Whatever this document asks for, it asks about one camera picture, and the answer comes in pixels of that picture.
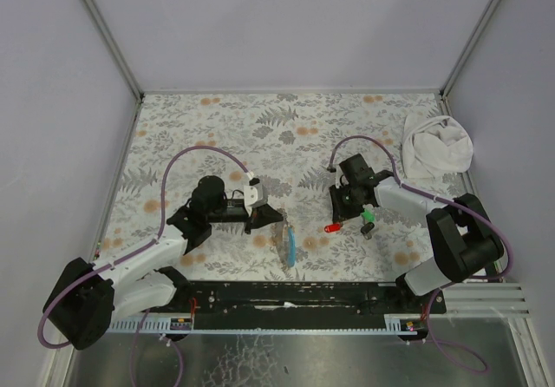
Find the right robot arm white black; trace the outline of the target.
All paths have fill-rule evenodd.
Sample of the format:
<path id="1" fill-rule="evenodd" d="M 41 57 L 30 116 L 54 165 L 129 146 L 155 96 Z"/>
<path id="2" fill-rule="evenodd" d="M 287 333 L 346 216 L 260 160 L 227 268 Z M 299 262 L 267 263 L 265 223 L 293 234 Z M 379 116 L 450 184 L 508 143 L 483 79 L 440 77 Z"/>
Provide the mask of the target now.
<path id="1" fill-rule="evenodd" d="M 371 205 L 396 211 L 427 227 L 433 257 L 397 279 L 397 285 L 413 295 L 420 297 L 460 283 L 503 256 L 500 237 L 488 225 L 476 196 L 435 198 L 403 184 L 391 171 L 375 172 L 361 154 L 341 162 L 339 168 L 339 181 L 330 187 L 333 222 L 361 216 Z"/>

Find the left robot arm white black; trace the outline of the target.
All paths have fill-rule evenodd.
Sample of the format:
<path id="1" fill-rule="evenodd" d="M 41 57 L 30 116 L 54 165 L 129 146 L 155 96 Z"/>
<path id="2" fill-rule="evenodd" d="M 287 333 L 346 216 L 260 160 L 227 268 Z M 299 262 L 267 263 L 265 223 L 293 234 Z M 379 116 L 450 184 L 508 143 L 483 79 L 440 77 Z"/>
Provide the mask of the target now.
<path id="1" fill-rule="evenodd" d="M 96 262 L 70 261 L 43 307 L 41 321 L 50 322 L 68 344 L 84 350 L 123 318 L 192 305 L 191 285 L 175 264 L 211 236 L 213 224 L 239 223 L 250 233 L 283 219 L 269 205 L 258 178 L 233 199 L 219 177 L 205 176 L 186 204 L 163 220 L 161 233 L 144 246 Z"/>

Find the key with red tag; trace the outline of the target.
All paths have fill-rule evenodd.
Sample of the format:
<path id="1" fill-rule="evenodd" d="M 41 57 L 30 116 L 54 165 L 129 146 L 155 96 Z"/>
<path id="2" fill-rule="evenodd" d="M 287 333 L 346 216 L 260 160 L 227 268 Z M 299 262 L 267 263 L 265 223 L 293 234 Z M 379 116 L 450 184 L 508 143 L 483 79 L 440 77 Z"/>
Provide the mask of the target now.
<path id="1" fill-rule="evenodd" d="M 341 223 L 333 223 L 333 224 L 329 224 L 329 225 L 325 226 L 324 231 L 326 233 L 336 233 L 336 232 L 340 231 L 341 228 L 342 228 Z"/>

